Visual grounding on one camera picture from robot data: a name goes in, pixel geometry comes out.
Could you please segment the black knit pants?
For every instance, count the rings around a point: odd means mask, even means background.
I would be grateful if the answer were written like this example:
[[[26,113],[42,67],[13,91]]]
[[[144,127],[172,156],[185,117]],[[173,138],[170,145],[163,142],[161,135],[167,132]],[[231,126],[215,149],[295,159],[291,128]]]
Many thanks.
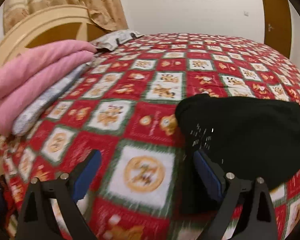
[[[197,94],[179,102],[175,117],[185,138],[185,175],[178,193],[180,217],[210,217],[209,198],[193,155],[203,150],[225,172],[262,177],[276,205],[300,194],[300,105],[272,99]]]

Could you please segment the pink folded blanket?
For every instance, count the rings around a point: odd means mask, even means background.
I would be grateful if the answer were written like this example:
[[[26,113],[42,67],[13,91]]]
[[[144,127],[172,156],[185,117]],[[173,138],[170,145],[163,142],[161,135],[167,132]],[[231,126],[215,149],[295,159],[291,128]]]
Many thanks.
[[[9,135],[14,120],[42,92],[97,52],[86,41],[64,40],[25,51],[0,68],[0,134]]]

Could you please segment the red patchwork bear bedspread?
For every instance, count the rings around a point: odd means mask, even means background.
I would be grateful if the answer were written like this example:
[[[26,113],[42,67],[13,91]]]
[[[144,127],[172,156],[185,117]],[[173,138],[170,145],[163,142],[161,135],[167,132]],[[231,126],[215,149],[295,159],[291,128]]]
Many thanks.
[[[206,34],[147,35],[98,51],[90,67],[23,136],[0,137],[6,179],[20,213],[31,179],[57,179],[101,152],[77,206],[96,239],[198,239],[215,218],[180,217],[185,138],[179,102],[197,94],[296,102],[300,71],[265,44]],[[300,194],[273,203],[277,239],[300,225]]]

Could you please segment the grey patterned pillow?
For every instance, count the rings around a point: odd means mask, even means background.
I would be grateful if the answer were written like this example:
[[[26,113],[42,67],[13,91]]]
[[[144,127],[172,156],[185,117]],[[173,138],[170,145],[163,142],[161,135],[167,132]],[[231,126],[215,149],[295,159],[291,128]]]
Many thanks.
[[[143,34],[131,29],[118,30],[90,41],[90,43],[95,46],[98,51],[114,51],[118,46],[142,36]]]

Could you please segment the brown wooden door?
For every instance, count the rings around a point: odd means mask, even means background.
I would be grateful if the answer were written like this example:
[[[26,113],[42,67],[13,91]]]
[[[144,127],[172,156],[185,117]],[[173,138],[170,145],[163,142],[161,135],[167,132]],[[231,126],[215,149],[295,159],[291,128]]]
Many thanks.
[[[264,8],[264,43],[285,57],[290,57],[292,23],[288,0],[262,0]],[[274,27],[268,32],[268,24]]]

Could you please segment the cream wooden headboard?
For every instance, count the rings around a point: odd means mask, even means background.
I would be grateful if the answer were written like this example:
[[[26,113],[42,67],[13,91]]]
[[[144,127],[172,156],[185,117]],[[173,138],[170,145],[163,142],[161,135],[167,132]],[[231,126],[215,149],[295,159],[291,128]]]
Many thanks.
[[[97,26],[81,5],[58,5],[17,23],[0,41],[0,67],[29,48],[53,41],[92,41],[107,31]]]

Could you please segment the beige patterned curtain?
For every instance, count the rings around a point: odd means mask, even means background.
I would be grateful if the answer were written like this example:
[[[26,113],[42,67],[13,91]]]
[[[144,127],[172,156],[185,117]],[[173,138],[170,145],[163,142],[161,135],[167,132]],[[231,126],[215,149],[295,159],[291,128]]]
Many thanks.
[[[7,33],[31,14],[58,5],[81,5],[87,8],[90,19],[107,31],[127,29],[121,0],[5,0],[3,28]]]

